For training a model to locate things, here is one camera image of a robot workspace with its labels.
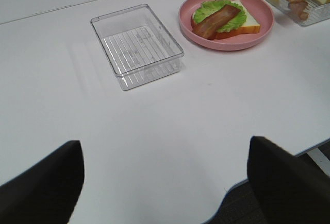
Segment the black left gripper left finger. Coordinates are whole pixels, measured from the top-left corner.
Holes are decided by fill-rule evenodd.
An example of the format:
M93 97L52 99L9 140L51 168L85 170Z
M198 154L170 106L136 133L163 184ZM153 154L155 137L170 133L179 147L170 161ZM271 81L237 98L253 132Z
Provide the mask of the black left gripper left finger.
M68 141L1 185L1 223L69 223L84 179L80 141Z

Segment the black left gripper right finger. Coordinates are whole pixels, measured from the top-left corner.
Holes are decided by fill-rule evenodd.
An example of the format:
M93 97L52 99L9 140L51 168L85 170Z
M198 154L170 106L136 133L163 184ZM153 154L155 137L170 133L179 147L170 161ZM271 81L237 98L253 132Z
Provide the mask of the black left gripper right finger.
M329 177L263 136L250 140L247 177L268 223L329 223Z

